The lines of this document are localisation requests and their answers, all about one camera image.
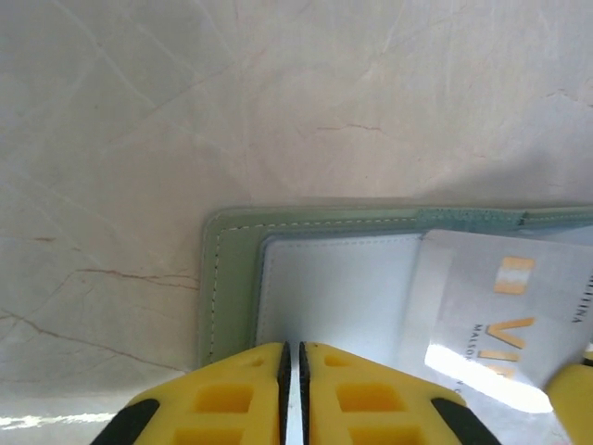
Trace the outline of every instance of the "wallet stitching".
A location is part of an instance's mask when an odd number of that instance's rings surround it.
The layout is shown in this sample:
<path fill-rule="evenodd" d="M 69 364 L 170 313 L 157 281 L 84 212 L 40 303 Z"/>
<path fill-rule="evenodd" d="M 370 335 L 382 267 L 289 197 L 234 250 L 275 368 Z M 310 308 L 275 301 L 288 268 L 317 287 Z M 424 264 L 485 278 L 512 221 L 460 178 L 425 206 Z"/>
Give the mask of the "wallet stitching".
<path fill-rule="evenodd" d="M 397 244 L 397 243 L 407 243 L 410 241 L 417 241 L 418 240 L 418 236 L 416 234 L 412 235 L 410 234 L 407 237 L 401 237 L 401 238 L 397 238 L 397 239 L 382 239 L 380 241 L 357 241 L 357 242 L 351 242 L 351 241 L 333 241 L 333 242 L 329 242 L 329 243 L 318 243 L 318 244 L 285 244 L 283 246 L 279 246 L 279 248 L 327 248 L 327 247 L 346 247 L 346 246 L 355 246 L 355 245 L 370 245 L 370 244 Z M 274 261 L 275 261 L 275 252 L 272 253 L 271 259 L 270 259 L 270 267 L 268 268 L 268 270 L 271 273 L 271 270 L 273 269 L 274 266 Z M 270 280 L 267 281 L 266 283 L 266 288 L 264 293 L 262 294 L 262 297 L 268 296 L 270 292 Z M 268 301 L 266 299 L 264 299 L 263 301 L 263 309 L 262 309 L 262 314 L 261 314 L 261 318 L 262 318 L 262 325 L 261 325 L 261 333 L 263 335 L 263 333 L 266 330 L 266 320 L 268 320 Z"/>
<path fill-rule="evenodd" d="M 235 230 L 257 229 L 261 227 L 294 227 L 294 226 L 311 226 L 311 225 L 341 225 L 341 224 L 372 224 L 372 223 L 398 223 L 398 222 L 413 222 L 416 218 L 388 218 L 383 220 L 346 220 L 346 221 L 327 221 L 327 222 L 279 222 L 279 223 L 261 223 L 255 225 L 240 225 L 236 227 L 223 228 L 216 235 L 216 249 L 214 251 L 214 284 L 212 286 L 212 297 L 210 298 L 210 351 L 208 353 L 209 361 L 212 362 L 214 355 L 214 340 L 216 338 L 216 296 L 217 286 L 219 280 L 219 265 L 221 254 L 221 239 L 224 232 L 232 232 Z"/>

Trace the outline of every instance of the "white marble countertop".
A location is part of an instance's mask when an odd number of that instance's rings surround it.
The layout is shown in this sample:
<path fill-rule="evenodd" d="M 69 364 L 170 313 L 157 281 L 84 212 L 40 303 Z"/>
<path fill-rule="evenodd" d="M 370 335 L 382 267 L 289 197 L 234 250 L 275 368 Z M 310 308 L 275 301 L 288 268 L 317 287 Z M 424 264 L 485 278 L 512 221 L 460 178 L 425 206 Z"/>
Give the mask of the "white marble countertop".
<path fill-rule="evenodd" d="M 195 368 L 215 210 L 593 202 L 592 22 L 590 0 L 0 2 L 0 441 L 88 442 Z"/>

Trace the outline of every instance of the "marble surface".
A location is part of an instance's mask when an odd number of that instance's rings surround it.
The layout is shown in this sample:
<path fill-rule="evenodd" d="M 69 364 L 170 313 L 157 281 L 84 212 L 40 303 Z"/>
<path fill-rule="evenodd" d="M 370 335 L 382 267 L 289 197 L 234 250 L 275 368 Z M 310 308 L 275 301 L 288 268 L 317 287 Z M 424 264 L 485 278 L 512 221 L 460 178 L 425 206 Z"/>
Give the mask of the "marble surface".
<path fill-rule="evenodd" d="M 0 2 L 0 440 L 196 366 L 203 223 L 593 202 L 593 3 Z"/>

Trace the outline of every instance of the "mint green leather wallet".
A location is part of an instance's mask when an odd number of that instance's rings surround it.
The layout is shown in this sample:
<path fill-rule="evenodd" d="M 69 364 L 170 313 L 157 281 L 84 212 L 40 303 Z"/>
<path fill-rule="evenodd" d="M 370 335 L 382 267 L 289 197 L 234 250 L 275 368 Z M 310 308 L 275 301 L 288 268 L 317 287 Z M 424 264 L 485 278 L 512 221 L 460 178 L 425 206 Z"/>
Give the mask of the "mint green leather wallet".
<path fill-rule="evenodd" d="M 266 243 L 276 238 L 508 233 L 593 225 L 593 207 L 544 210 L 288 208 L 225 210 L 207 225 L 199 309 L 199 365 L 255 344 Z"/>

